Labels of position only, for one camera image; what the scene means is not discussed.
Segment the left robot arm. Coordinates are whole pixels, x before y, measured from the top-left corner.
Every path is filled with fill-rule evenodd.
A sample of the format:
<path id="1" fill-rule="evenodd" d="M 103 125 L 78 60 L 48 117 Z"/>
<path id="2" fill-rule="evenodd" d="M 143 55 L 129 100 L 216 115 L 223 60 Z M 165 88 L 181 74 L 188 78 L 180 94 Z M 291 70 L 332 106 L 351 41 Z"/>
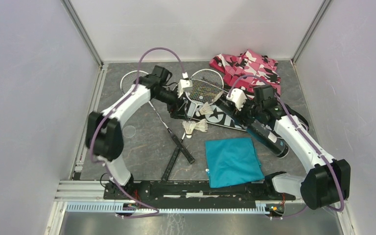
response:
<path id="1" fill-rule="evenodd" d="M 124 125 L 153 99 L 172 108 L 182 105 L 180 95 L 166 87 L 171 77 L 172 73 L 161 66 L 155 66 L 151 73 L 129 72 L 120 81 L 119 100 L 101 112 L 92 111 L 88 115 L 85 145 L 94 161 L 104 164 L 121 199 L 129 199 L 134 194 L 133 175 L 122 156 Z"/>

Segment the black shuttlecock tube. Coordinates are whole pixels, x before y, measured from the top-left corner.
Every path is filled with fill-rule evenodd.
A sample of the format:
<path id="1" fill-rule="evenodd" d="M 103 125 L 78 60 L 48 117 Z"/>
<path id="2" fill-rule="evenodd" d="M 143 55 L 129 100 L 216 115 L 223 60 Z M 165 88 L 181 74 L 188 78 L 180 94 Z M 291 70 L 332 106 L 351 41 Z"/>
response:
<path id="1" fill-rule="evenodd" d="M 255 103 L 250 99 L 247 99 L 246 103 Z M 237 113 L 235 105 L 226 99 L 225 95 L 220 95 L 214 100 L 214 104 L 221 109 L 225 114 L 232 118 L 235 125 L 240 126 L 253 138 L 258 140 L 264 146 L 266 146 L 277 158 L 285 157 L 289 152 L 287 144 L 279 137 L 277 137 L 272 130 L 270 130 L 266 124 L 261 124 L 255 121 L 251 125 L 240 125 L 237 119 Z"/>

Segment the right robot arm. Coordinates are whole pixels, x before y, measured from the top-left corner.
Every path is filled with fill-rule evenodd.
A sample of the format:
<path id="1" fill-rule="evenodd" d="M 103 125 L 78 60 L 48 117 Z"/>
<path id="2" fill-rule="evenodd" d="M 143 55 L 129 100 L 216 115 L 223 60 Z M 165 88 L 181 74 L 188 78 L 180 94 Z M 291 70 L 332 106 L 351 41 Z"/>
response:
<path id="1" fill-rule="evenodd" d="M 250 100 L 243 90 L 234 88 L 227 99 L 234 103 L 241 117 L 256 118 L 262 124 L 271 125 L 296 154 L 306 172 L 304 177 L 286 172 L 270 175 L 269 183 L 263 186 L 264 196 L 275 200 L 287 193 L 302 198 L 312 210 L 329 207 L 337 212 L 343 211 L 350 192 L 350 164 L 325 151 L 272 86 L 257 86 L 254 92 L 254 100 Z"/>

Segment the shuttlecock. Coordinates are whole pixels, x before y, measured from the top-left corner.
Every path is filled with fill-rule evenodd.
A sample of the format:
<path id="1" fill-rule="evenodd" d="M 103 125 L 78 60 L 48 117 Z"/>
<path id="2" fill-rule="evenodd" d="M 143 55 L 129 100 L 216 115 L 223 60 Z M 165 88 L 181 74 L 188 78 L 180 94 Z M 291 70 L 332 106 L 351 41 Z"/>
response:
<path id="1" fill-rule="evenodd" d="M 206 102 L 198 111 L 197 115 L 202 116 L 202 115 L 210 115 L 213 113 L 213 110 L 208 102 Z"/>
<path id="2" fill-rule="evenodd" d="M 185 131 L 186 138 L 190 139 L 192 137 L 193 131 L 195 130 L 197 122 L 191 121 L 191 120 L 190 121 L 184 120 L 182 122 L 182 125 Z"/>
<path id="3" fill-rule="evenodd" d="M 197 122 L 194 129 L 198 130 L 200 132 L 207 132 L 207 130 L 208 130 L 207 120 L 206 119 L 202 119 L 199 122 Z"/>

